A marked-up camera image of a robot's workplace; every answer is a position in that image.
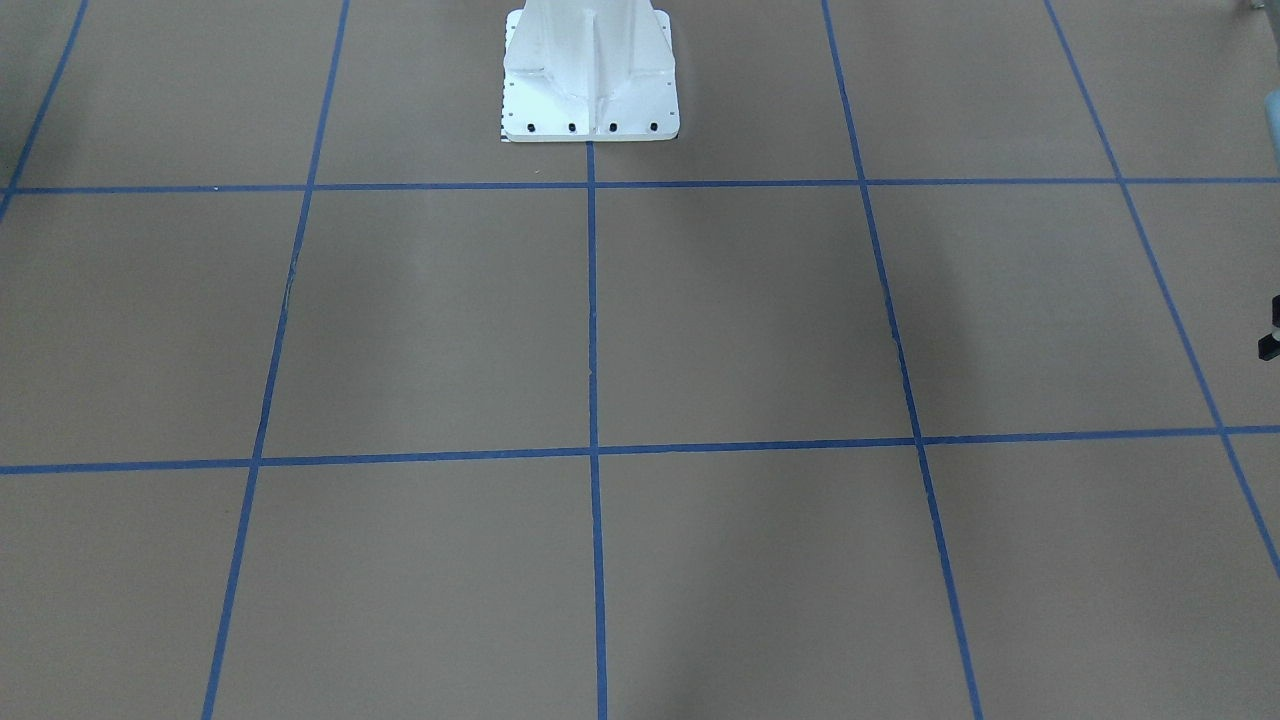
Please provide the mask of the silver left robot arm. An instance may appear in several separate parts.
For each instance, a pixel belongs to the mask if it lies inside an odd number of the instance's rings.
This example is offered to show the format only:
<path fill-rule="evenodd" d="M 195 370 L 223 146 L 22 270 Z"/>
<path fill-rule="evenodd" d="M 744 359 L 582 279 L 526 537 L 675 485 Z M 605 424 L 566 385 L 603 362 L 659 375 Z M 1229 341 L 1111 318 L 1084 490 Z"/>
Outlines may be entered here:
<path fill-rule="evenodd" d="M 1263 101 L 1263 114 L 1267 123 L 1268 138 L 1276 167 L 1279 167 L 1280 129 L 1279 129 L 1279 90 L 1274 90 Z M 1271 331 L 1258 340 L 1258 357 L 1262 361 L 1271 361 L 1279 356 L 1279 304 L 1276 293 L 1271 301 Z"/>

